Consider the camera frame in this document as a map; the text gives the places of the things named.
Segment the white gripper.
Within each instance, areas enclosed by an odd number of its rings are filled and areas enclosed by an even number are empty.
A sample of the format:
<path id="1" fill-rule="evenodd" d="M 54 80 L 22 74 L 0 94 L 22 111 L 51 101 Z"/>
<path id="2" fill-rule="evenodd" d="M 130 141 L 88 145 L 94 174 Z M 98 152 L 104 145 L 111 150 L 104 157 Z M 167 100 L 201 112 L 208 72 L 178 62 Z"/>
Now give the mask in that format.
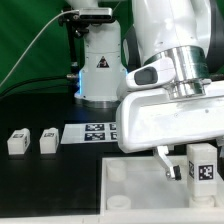
<path id="1" fill-rule="evenodd" d="M 224 81 L 205 86 L 199 97 L 170 99 L 163 88 L 127 95 L 116 112 L 117 141 L 125 153 L 154 148 L 153 155 L 168 180 L 180 181 L 166 145 L 224 136 Z"/>

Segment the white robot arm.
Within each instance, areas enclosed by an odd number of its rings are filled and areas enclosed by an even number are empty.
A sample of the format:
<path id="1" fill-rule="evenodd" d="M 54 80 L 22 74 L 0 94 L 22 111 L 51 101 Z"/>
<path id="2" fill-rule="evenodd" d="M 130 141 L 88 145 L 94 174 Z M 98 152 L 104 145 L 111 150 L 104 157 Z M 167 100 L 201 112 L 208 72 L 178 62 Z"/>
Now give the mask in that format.
<path id="1" fill-rule="evenodd" d="M 223 48 L 214 0 L 131 0 L 133 25 L 124 41 L 101 0 L 67 0 L 84 35 L 85 64 L 75 99 L 115 105 L 119 148 L 147 149 L 170 179 L 181 177 L 170 147 L 224 135 L 224 80 L 210 76 Z"/>

